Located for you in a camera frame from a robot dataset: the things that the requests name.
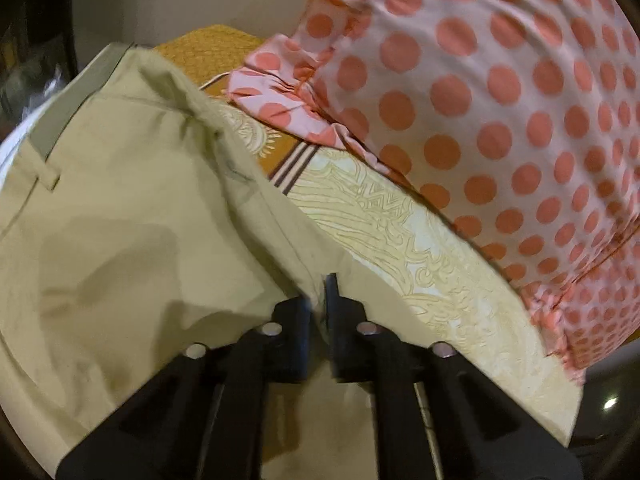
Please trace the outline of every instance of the pillow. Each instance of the pillow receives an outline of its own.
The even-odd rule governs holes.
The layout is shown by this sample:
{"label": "pillow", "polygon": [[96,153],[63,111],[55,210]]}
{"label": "pillow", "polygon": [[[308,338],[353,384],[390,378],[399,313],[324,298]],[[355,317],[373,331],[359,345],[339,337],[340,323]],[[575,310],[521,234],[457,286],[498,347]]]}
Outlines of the pillow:
{"label": "pillow", "polygon": [[640,325],[638,49],[615,0],[310,0],[228,94],[421,193],[578,370]]}

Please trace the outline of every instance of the beige trousers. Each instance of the beige trousers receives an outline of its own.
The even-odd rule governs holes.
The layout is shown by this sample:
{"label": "beige trousers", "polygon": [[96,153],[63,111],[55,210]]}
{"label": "beige trousers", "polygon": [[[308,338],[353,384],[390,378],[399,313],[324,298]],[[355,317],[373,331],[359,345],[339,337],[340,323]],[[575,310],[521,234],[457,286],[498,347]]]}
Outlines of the beige trousers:
{"label": "beige trousers", "polygon": [[[110,46],[37,122],[0,192],[0,404],[60,459],[191,342],[233,342],[322,284],[408,342],[433,335],[263,177],[177,68]],[[270,391],[263,477],[375,478],[368,395],[330,378]]]}

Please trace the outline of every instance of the cream patterned fabric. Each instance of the cream patterned fabric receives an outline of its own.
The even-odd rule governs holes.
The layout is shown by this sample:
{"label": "cream patterned fabric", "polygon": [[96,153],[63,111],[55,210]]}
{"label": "cream patterned fabric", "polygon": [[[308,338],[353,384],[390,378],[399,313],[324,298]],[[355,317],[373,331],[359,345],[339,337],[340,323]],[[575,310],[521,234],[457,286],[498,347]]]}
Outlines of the cream patterned fabric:
{"label": "cream patterned fabric", "polygon": [[[249,149],[265,126],[241,120]],[[558,440],[571,437],[582,389],[545,357],[538,331],[506,282],[439,217],[347,152],[320,148],[289,198],[389,283],[427,323],[489,375]]]}

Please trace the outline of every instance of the pink polka dot pillow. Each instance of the pink polka dot pillow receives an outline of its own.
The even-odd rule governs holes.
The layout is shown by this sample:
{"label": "pink polka dot pillow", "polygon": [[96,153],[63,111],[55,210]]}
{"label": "pink polka dot pillow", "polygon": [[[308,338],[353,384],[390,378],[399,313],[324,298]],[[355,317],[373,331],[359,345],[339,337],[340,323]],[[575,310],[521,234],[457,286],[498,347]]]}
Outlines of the pink polka dot pillow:
{"label": "pink polka dot pillow", "polygon": [[575,370],[640,324],[638,70],[614,0],[310,0],[228,92],[420,192]]}

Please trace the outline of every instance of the silver screw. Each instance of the silver screw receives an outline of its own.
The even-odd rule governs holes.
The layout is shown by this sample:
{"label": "silver screw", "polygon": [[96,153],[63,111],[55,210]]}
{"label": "silver screw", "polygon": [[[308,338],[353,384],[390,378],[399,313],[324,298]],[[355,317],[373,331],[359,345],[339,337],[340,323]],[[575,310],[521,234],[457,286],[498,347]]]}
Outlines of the silver screw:
{"label": "silver screw", "polygon": [[362,335],[374,335],[380,331],[380,327],[370,321],[363,321],[358,323],[356,330]]}
{"label": "silver screw", "polygon": [[262,332],[264,335],[273,337],[282,332],[282,325],[280,323],[274,323],[273,321],[270,321],[260,327],[260,332]]}
{"label": "silver screw", "polygon": [[433,345],[433,353],[438,357],[446,359],[447,357],[452,357],[457,354],[456,349],[453,348],[449,343],[436,343]]}
{"label": "silver screw", "polygon": [[206,354],[207,347],[201,343],[194,343],[184,351],[184,355],[186,355],[189,359],[200,359]]}

